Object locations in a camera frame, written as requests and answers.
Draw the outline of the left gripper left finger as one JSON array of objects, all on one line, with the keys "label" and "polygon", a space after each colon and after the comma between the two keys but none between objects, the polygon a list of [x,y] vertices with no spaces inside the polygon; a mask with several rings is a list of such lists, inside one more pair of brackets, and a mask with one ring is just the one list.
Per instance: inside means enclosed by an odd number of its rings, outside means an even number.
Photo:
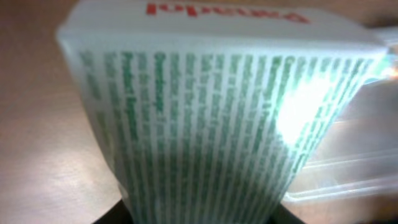
[{"label": "left gripper left finger", "polygon": [[134,222],[124,202],[120,200],[93,224],[134,224]]}]

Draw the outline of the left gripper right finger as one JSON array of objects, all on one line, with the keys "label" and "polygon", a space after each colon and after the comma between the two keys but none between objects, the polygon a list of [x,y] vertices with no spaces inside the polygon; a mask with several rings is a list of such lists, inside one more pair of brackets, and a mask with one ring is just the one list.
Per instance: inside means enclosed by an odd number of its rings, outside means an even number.
[{"label": "left gripper right finger", "polygon": [[304,224],[304,222],[280,203],[272,212],[269,224]]}]

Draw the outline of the white green medicine box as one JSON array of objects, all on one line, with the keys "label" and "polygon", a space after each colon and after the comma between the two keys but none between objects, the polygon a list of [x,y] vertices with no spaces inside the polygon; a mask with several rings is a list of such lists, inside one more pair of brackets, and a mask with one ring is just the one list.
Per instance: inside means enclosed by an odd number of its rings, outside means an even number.
[{"label": "white green medicine box", "polygon": [[388,48],[319,9],[80,1],[57,32],[134,223],[265,223]]}]

